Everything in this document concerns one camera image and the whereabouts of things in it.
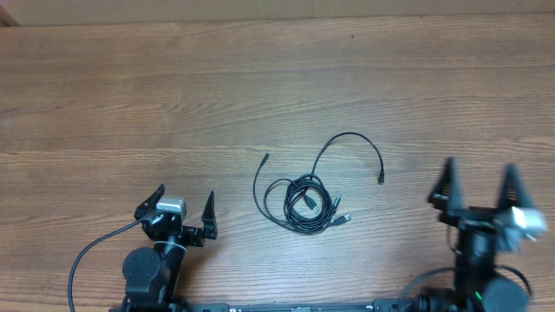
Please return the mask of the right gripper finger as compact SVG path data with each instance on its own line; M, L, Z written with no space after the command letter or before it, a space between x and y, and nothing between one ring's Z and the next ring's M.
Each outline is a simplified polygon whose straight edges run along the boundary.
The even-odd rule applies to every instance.
M536 207L531 195L528 193L518 167L510 163L505 167L504 178L499 190L497 209L509 210L513 206L520 208Z
M459 179L456 159L446 159L443 170L431 192L428 202L439 211L451 213L464 206L463 189Z

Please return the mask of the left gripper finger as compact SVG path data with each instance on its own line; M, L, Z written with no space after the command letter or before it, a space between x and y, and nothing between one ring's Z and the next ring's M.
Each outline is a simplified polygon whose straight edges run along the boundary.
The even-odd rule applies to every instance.
M160 198L164 195L166 190L166 185L161 184L152 195L145 199L141 204L137 206L134 212L135 219L144 218L151 210L156 209L156 205Z
M214 190L211 190L206 201L203 214L201 216L203 223L203 236L205 239L216 239L218 236L218 228L215 214Z

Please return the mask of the black USB cable short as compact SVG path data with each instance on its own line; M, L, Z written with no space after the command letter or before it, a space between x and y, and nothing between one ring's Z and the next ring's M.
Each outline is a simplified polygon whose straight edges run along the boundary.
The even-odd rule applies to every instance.
M361 144L354 144L351 137L355 140L365 141L374 150L378 159L378 166L370 167L368 165L369 155L367 153L360 153L356 155L356 158L350 155L355 151L356 147L362 147ZM302 195L304 196L309 188L321 192L322 204L320 205L320 212L324 213L325 211L330 211L335 214L341 197L332 199L330 192L324 186L318 174L323 172L326 176L344 181L361 178L365 172L368 173L374 169L379 170L379 174L375 178L377 184L383 185L385 181L383 159L378 147L367 136L357 132L336 134L324 144L323 148L316 156L313 167L307 177L308 181L311 183L314 182L315 185L302 186Z

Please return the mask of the black USB cable long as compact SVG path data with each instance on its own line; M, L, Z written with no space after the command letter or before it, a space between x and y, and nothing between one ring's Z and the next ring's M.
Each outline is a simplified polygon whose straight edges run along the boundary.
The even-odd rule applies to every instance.
M302 235L316 235L330 227L347 224L352 216L337 216L341 197L332 198L323 181L313 172L296 179L280 178L269 184L261 198L257 194L258 175L270 153L262 158L252 182L252 196L258 211L273 224ZM278 215L269 206L269 197L277 186L285 186L283 212Z

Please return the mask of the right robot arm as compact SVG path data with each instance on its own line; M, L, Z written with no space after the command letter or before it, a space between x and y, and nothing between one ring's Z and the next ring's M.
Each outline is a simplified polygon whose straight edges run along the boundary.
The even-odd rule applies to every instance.
M523 273L496 263L500 252L514 252L525 239L547 231L545 216L535 205L517 166L506 166L494 208L466 206L456 159L446 159L428 202L440 212L438 221L459 231L453 267L416 277L402 291L443 272L454 274L450 288L424 288L411 300L412 311L526 311L533 297Z

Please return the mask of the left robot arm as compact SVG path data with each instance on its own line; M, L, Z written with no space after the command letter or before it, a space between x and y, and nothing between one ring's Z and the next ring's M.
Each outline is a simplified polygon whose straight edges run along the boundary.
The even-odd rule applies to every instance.
M194 310L176 291L187 249L201 248L218 236L214 193L208 196L199 228L184 225L185 199L166 195L165 190L160 185L135 209L134 218L153 245L131 251L122 264L126 280L122 311Z

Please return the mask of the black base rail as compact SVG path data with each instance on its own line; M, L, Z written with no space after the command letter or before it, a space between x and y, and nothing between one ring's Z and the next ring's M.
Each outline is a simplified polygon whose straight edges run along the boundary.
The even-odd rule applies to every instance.
M412 298L383 298L373 302L359 303L290 303L248 304L197 303L191 305L194 312L415 312L418 301Z

